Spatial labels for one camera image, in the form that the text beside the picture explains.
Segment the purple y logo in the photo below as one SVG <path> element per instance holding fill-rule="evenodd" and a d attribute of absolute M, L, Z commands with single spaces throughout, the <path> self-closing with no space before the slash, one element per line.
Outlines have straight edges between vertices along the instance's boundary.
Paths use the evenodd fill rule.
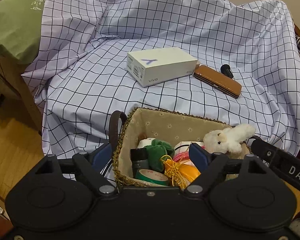
<path fill-rule="evenodd" d="M 152 62 L 158 61 L 157 59 L 141 59 L 142 61 L 146 61 L 146 64 L 149 65 Z"/>

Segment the checkered cloth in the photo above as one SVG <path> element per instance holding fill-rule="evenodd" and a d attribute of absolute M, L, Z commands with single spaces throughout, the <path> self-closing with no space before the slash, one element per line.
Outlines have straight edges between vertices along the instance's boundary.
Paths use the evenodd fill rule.
<path fill-rule="evenodd" d="M 127 52 L 163 47 L 218 71 L 229 64 L 240 97 L 192 76 L 142 88 Z M 43 150 L 59 158 L 96 149 L 111 113 L 136 106 L 250 123 L 263 140 L 300 148 L 300 58 L 279 0 L 46 0 L 39 55 L 23 77 L 44 112 Z"/>

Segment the metal bolt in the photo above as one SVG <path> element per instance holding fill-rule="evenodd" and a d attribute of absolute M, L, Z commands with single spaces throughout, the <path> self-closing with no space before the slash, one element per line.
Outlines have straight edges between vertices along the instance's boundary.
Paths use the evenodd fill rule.
<path fill-rule="evenodd" d="M 190 193 L 193 194 L 198 194 L 203 190 L 203 188 L 199 185 L 190 185 L 189 187 L 187 187 L 187 191 L 189 191 Z"/>
<path fill-rule="evenodd" d="M 99 191 L 103 194 L 111 194 L 113 193 L 115 188 L 111 185 L 103 185 L 99 188 Z"/>
<path fill-rule="evenodd" d="M 17 236 L 14 236 L 14 237 L 13 237 L 13 240 L 23 240 L 23 237 L 17 235 Z"/>
<path fill-rule="evenodd" d="M 148 191 L 147 192 L 148 197 L 153 197 L 154 195 L 155 195 L 155 193 L 153 191 Z"/>

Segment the beige floral fabric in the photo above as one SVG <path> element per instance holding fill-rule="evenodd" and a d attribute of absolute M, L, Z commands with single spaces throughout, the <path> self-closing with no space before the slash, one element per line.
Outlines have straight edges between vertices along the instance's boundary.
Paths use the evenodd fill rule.
<path fill-rule="evenodd" d="M 229 125 L 200 117 L 138 108 L 132 115 L 124 133 L 118 158 L 118 170 L 122 175 L 132 178 L 130 149 L 138 146 L 139 138 L 143 134 L 147 138 L 164 140 L 174 147 L 180 141 L 202 141 L 206 133 L 226 127 Z M 243 144 L 241 155 L 230 155 L 230 157 L 241 159 L 248 153 L 248 148 Z"/>

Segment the green plush toy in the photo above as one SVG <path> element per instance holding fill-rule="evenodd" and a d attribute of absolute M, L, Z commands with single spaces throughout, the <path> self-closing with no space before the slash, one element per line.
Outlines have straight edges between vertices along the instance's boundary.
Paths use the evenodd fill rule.
<path fill-rule="evenodd" d="M 160 158 L 164 155 L 174 156 L 174 148 L 167 142 L 154 139 L 151 145 L 145 146 L 148 153 L 148 162 L 154 171 L 164 171 L 164 166 Z"/>

